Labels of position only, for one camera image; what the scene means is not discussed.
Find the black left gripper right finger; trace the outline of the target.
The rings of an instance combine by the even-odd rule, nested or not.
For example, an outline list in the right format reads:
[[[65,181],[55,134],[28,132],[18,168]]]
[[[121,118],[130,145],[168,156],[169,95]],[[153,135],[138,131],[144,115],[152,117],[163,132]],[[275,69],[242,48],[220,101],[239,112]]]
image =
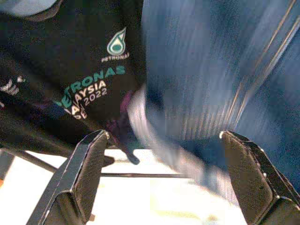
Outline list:
[[[249,225],[298,225],[300,195],[263,149],[233,131],[222,131],[231,184]]]

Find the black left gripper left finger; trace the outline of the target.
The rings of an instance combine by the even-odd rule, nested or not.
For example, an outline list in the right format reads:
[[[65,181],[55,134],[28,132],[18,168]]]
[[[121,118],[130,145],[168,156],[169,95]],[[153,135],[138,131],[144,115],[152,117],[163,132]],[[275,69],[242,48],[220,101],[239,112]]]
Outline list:
[[[76,145],[72,155],[51,177],[27,224],[87,224],[109,138],[108,132],[98,130]]]

